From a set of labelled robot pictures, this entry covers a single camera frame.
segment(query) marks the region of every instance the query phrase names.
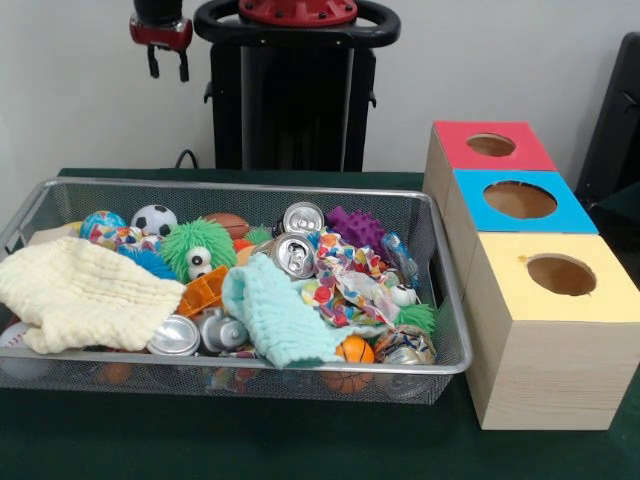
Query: light blue washcloth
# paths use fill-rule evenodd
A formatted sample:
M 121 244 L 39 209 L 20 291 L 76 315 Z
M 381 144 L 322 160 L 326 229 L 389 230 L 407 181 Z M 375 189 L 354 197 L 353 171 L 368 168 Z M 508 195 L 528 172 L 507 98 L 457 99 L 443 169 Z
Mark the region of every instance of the light blue washcloth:
M 256 350 L 278 369 L 300 361 L 344 361 L 336 347 L 356 329 L 325 323 L 304 303 L 300 287 L 269 257 L 258 254 L 246 267 L 229 270 L 222 302 L 247 327 Z

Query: basketball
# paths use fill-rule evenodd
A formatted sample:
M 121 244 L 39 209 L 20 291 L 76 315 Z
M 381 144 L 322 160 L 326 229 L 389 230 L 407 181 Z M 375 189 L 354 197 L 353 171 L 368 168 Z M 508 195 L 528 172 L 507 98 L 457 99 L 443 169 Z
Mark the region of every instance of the basketball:
M 347 337 L 338 348 L 336 355 L 349 363 L 373 363 L 375 355 L 369 344 L 357 335 Z M 373 374 L 357 372 L 323 372 L 324 383 L 331 390 L 347 395 L 360 392 L 371 383 Z

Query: wooden box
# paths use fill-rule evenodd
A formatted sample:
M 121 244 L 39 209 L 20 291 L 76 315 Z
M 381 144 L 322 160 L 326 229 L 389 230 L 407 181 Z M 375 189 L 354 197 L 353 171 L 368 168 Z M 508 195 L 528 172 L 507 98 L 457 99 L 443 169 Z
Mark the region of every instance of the wooden box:
M 454 169 L 547 170 L 553 161 L 527 123 L 435 122 L 423 191 L 444 216 Z
M 478 232 L 598 231 L 556 172 L 454 170 L 444 224 L 465 289 Z
M 640 356 L 640 293 L 598 235 L 480 233 L 463 301 L 483 429 L 607 429 Z

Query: red panel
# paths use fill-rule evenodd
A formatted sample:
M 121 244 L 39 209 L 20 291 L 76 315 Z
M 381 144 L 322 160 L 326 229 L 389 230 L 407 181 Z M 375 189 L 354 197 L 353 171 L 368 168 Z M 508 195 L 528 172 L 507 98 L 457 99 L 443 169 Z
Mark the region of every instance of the red panel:
M 459 170 L 541 170 L 556 166 L 525 122 L 435 122 L 440 142 L 451 168 Z M 468 144 L 476 135 L 506 137 L 515 149 L 508 155 L 491 156 L 475 152 Z

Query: wire mesh basket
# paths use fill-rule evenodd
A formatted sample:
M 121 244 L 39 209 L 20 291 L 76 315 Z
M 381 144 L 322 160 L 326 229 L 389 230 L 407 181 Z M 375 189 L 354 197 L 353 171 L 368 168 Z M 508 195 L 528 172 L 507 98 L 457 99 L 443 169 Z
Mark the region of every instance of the wire mesh basket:
M 436 365 L 326 363 L 276 370 L 257 359 L 89 351 L 41 356 L 27 349 L 0 348 L 0 364 L 45 362 L 47 372 L 24 380 L 6 373 L 11 369 L 0 369 L 0 387 L 433 404 L 451 376 L 466 370 L 472 353 L 438 210 L 422 193 L 59 178 L 31 193 L 0 235 L 0 255 L 4 258 L 22 248 L 36 231 L 82 220 L 97 210 L 131 218 L 143 205 L 162 204 L 180 222 L 233 212 L 251 225 L 272 225 L 299 201 L 313 202 L 324 211 L 336 205 L 371 211 L 387 231 L 407 243 L 420 267 L 418 295 L 436 307 Z M 0 331 L 10 318 L 11 312 L 0 305 Z M 121 370 L 127 374 L 119 381 L 112 372 Z M 366 387 L 341 393 L 328 388 L 328 375 L 357 376 Z

